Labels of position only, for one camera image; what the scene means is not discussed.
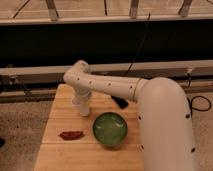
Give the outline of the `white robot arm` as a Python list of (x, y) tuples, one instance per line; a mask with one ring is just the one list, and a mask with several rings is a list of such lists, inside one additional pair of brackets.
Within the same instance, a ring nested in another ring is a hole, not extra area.
[(84, 116), (93, 91), (137, 103), (144, 171), (199, 171), (189, 103), (175, 81), (156, 77), (101, 76), (77, 61), (63, 76), (74, 89), (73, 102)]

